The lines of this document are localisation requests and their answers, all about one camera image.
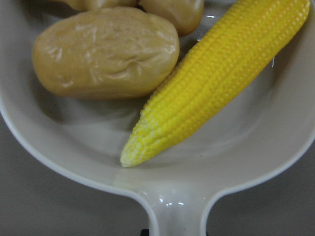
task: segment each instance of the corn cob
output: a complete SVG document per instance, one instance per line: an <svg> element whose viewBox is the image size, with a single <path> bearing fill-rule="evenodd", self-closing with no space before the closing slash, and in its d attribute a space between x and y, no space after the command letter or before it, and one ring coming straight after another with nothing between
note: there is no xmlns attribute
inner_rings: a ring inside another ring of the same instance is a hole
<svg viewBox="0 0 315 236"><path fill-rule="evenodd" d="M309 0L238 0L152 94L121 155L136 166L192 135L292 39Z"/></svg>

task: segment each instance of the black object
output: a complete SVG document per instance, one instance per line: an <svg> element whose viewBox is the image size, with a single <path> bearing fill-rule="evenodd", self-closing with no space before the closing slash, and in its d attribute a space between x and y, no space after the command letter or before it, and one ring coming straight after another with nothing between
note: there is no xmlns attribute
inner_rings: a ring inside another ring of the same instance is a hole
<svg viewBox="0 0 315 236"><path fill-rule="evenodd" d="M140 236L149 236L149 230L148 229L141 230Z"/></svg>

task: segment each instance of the white pan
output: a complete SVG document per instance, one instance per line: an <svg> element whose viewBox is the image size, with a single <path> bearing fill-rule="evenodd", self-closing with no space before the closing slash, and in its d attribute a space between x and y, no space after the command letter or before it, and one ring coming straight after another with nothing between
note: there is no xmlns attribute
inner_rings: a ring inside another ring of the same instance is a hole
<svg viewBox="0 0 315 236"><path fill-rule="evenodd" d="M232 2L207 1L202 24L182 40L183 50ZM150 236L205 236L216 200L274 177L312 143L314 1L298 35L242 94L186 141L131 169L120 167L120 152L147 98L58 98L36 79L34 39L73 14L55 4L0 1L1 113L17 140L44 165L92 188L138 201L149 215Z"/></svg>

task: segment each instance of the gray table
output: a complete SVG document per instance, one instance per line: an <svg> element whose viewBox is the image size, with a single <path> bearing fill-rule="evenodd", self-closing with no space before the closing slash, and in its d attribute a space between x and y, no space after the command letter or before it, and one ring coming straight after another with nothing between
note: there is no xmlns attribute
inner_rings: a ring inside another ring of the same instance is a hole
<svg viewBox="0 0 315 236"><path fill-rule="evenodd" d="M28 154L0 118L0 236L139 236L134 200L56 174ZM290 169L221 198L209 236L315 236L315 143Z"/></svg>

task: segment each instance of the wrinkled potato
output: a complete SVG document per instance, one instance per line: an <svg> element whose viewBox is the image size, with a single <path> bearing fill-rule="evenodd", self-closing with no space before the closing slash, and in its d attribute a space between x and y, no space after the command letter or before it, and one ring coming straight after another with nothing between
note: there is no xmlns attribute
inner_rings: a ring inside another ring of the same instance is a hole
<svg viewBox="0 0 315 236"><path fill-rule="evenodd" d="M154 90L179 56L175 27L132 7L79 13L46 29L32 60L50 92L82 99L128 99Z"/></svg>
<svg viewBox="0 0 315 236"><path fill-rule="evenodd" d="M104 7L132 6L137 5L137 0L51 0L62 1L78 11L89 11Z"/></svg>
<svg viewBox="0 0 315 236"><path fill-rule="evenodd" d="M180 36L193 32L200 24L204 0L140 0L148 13L168 19Z"/></svg>

